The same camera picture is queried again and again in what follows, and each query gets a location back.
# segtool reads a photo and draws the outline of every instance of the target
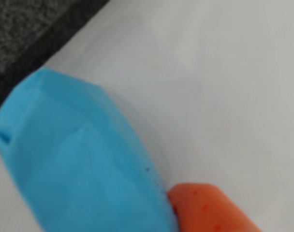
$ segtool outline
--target orange plastic piece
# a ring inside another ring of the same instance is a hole
[[[181,232],[261,232],[216,186],[178,184],[168,197]]]

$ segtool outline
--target blue plastic piece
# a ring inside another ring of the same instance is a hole
[[[0,154],[46,232],[177,232],[157,172],[98,86],[40,69],[0,108]]]

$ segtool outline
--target white table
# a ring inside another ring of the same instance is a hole
[[[109,92],[167,188],[294,232],[293,0],[112,0],[46,66]]]

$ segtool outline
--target blue foam block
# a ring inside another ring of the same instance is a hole
[[[0,108],[0,154],[46,232],[177,232],[139,139],[98,86],[40,69]]]

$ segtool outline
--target dark gray fabric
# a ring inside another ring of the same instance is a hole
[[[108,0],[0,0],[0,104]]]

